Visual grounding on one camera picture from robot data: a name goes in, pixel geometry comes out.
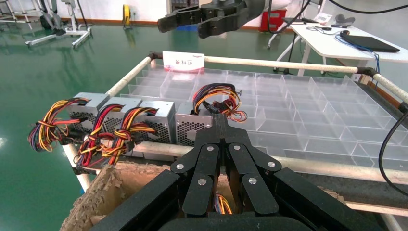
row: white table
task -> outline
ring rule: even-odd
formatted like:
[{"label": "white table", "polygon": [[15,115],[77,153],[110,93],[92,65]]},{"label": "white table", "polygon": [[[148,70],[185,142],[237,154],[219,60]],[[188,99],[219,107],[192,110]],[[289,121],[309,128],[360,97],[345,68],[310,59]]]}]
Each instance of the white table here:
[{"label": "white table", "polygon": [[[301,38],[306,42],[305,54],[302,58],[302,63],[306,63],[310,54],[310,49],[312,48],[317,54],[323,57],[323,64],[326,64],[326,57],[328,58],[338,58],[338,59],[352,59],[359,60],[357,66],[366,66],[368,61],[375,61],[375,58],[372,54],[367,51],[361,51],[356,48],[347,46],[340,43],[334,38],[334,35],[325,35],[318,31],[308,30],[307,27],[310,25],[291,25],[293,31],[298,35],[295,43]],[[348,30],[350,35],[357,36],[371,36],[382,42],[385,42],[393,47],[400,49],[399,52],[390,53],[390,52],[376,52],[380,56],[380,62],[396,62],[396,63],[408,63],[408,51],[402,47],[399,47],[395,44],[392,44],[384,39],[381,39],[377,36],[374,36],[370,33],[362,31],[358,28],[350,26],[347,29],[344,28],[333,28],[331,31],[326,31],[326,33],[335,33],[337,31]],[[289,51],[292,44],[279,56],[277,61],[280,61]],[[304,70],[299,70],[298,75],[303,76]]]}]

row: black cable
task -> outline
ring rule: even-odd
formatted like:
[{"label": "black cable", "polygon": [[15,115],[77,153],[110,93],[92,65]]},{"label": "black cable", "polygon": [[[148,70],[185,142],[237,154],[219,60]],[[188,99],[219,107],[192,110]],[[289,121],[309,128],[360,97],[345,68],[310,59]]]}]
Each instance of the black cable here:
[{"label": "black cable", "polygon": [[398,128],[398,126],[402,123],[402,121],[404,121],[404,119],[408,116],[408,111],[406,111],[399,119],[398,121],[394,124],[394,126],[391,128],[390,132],[387,134],[387,136],[385,137],[384,142],[382,142],[383,144],[381,145],[381,149],[380,149],[380,154],[378,155],[378,167],[380,169],[381,175],[384,178],[384,180],[395,190],[397,190],[398,192],[400,192],[401,194],[408,196],[408,193],[404,192],[403,190],[401,190],[400,188],[398,188],[394,183],[392,183],[390,181],[390,179],[388,179],[387,175],[385,174],[384,171],[384,166],[383,166],[383,156],[384,156],[384,151],[385,148],[387,146],[388,141],[391,139],[391,136],[394,134],[394,132],[396,131],[396,129]]},{"label": "black cable", "polygon": [[84,12],[82,11],[81,3],[79,3],[79,0],[77,0],[77,1],[78,1],[79,10],[81,10],[82,18],[84,19],[85,27],[86,27],[87,30],[88,30],[87,20],[86,20],[85,17],[84,17]]},{"label": "black cable", "polygon": [[339,30],[339,31],[337,31],[335,33],[326,33],[326,31],[324,31],[322,29],[322,27],[319,27],[319,26],[308,26],[308,27],[306,27],[306,30],[318,31],[318,32],[320,32],[320,33],[322,33],[324,35],[336,35],[336,34],[339,34],[341,32],[341,30]]},{"label": "black cable", "polygon": [[279,34],[280,32],[284,31],[286,28],[288,28],[302,13],[303,11],[306,10],[306,7],[309,5],[311,0],[307,0],[305,6],[300,9],[299,13],[297,13],[297,15],[291,20],[289,21],[282,29],[280,29],[279,31],[271,31],[270,30],[270,23],[269,23],[269,19],[270,19],[270,10],[272,9],[272,0],[269,1],[269,7],[268,7],[268,31],[271,34]]},{"label": "black cable", "polygon": [[293,50],[293,46],[294,46],[294,40],[296,39],[297,34],[294,33],[293,35],[293,41],[292,41],[292,47],[291,47],[291,52],[289,53],[289,58],[288,58],[288,62],[291,61],[291,57],[292,57],[292,50]]},{"label": "black cable", "polygon": [[342,6],[342,5],[338,4],[338,3],[336,3],[334,0],[329,0],[329,2],[333,3],[334,5],[340,7],[342,9],[344,9],[344,10],[351,11],[351,12],[354,12],[354,13],[365,13],[365,14],[387,13],[387,12],[401,10],[401,9],[404,9],[404,8],[408,7],[408,5],[404,5],[404,6],[399,6],[399,7],[395,7],[395,8],[392,8],[392,9],[383,10],[383,11],[358,11],[358,10],[353,10],[353,9],[347,8],[345,6]]}]

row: sign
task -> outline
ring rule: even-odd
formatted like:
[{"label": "sign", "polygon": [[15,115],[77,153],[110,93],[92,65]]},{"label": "sign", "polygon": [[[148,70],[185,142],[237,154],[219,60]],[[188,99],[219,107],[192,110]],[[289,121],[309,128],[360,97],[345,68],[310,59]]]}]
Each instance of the sign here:
[{"label": "sign", "polygon": [[166,70],[198,72],[204,68],[204,54],[164,51],[163,65]]}]

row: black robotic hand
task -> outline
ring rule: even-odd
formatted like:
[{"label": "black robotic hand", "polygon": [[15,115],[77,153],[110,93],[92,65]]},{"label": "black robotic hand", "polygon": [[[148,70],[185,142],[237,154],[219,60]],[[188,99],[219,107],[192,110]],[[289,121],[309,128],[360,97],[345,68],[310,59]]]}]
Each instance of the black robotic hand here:
[{"label": "black robotic hand", "polygon": [[173,11],[157,20],[159,31],[164,33],[178,26],[198,24],[198,36],[202,39],[238,30],[245,23],[258,17],[265,0],[212,0],[200,7],[192,6]]}]

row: red object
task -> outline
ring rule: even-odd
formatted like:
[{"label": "red object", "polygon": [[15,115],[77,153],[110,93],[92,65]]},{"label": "red object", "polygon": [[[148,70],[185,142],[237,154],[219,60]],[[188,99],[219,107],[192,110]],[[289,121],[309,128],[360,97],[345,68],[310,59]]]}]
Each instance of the red object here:
[{"label": "red object", "polygon": [[[286,10],[275,10],[270,12],[270,30],[277,31],[279,26],[283,23],[283,18],[286,15]],[[259,27],[259,31],[268,31],[268,12],[264,11],[262,13],[262,21],[261,26]]]}]

